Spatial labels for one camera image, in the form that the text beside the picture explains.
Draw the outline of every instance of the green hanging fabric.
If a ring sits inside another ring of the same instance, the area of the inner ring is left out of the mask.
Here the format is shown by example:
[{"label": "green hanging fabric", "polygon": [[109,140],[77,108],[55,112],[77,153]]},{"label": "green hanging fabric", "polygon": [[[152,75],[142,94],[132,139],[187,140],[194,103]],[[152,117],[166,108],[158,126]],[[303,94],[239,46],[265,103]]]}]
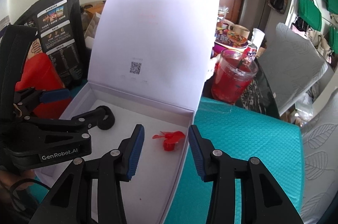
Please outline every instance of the green hanging fabric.
[{"label": "green hanging fabric", "polygon": [[321,31],[322,14],[311,0],[298,0],[298,16],[313,30]]},{"label": "green hanging fabric", "polygon": [[338,29],[333,26],[330,27],[328,45],[334,53],[338,53]]},{"label": "green hanging fabric", "polygon": [[338,0],[327,0],[326,7],[329,12],[338,14]]}]

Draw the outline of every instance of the gray chair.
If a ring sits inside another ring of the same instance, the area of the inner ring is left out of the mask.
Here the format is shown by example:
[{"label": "gray chair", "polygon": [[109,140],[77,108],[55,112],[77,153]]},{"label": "gray chair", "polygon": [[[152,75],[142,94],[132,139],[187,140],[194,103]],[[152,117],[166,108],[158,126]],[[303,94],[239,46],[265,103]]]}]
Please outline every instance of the gray chair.
[{"label": "gray chair", "polygon": [[309,40],[295,34],[285,24],[276,27],[275,40],[258,59],[279,114],[287,111],[327,70],[325,59]]},{"label": "gray chair", "polygon": [[302,129],[305,188],[300,216],[317,223],[338,190],[338,89]]}]

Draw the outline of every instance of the white box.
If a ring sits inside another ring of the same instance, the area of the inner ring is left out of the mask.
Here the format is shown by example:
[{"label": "white box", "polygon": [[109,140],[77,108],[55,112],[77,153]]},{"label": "white box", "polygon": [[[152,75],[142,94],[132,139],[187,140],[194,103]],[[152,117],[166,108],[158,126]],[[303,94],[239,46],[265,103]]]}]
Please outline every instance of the white box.
[{"label": "white box", "polygon": [[[136,175],[122,182],[128,224],[163,223],[183,168],[188,139],[172,152],[160,131],[187,134],[202,94],[214,41],[219,0],[107,0],[97,28],[88,83],[61,119],[100,105],[111,108],[115,125],[89,130],[92,154],[99,158],[130,137],[136,124],[145,141]],[[131,62],[141,63],[139,74]],[[42,168],[38,177],[52,185],[69,164]],[[92,217],[97,220],[97,183]]]}]

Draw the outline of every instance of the red bottle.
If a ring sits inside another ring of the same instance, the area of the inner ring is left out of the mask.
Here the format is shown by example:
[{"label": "red bottle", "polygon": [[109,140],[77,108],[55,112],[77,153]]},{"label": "red bottle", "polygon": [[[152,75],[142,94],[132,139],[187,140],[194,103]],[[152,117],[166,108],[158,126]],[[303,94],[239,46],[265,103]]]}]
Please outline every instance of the red bottle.
[{"label": "red bottle", "polygon": [[[38,53],[26,61],[21,81],[16,83],[15,91],[30,87],[35,87],[37,90],[55,90],[65,87],[45,53]],[[71,98],[48,104],[42,103],[33,112],[40,118],[58,119],[70,101]]]}]

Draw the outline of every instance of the qr code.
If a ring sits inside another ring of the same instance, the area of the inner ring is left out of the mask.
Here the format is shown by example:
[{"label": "qr code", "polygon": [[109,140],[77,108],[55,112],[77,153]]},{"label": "qr code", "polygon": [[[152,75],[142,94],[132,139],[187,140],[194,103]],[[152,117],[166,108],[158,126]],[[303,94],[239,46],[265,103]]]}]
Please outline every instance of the qr code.
[{"label": "qr code", "polygon": [[140,74],[142,63],[131,62],[130,73],[131,74]]}]

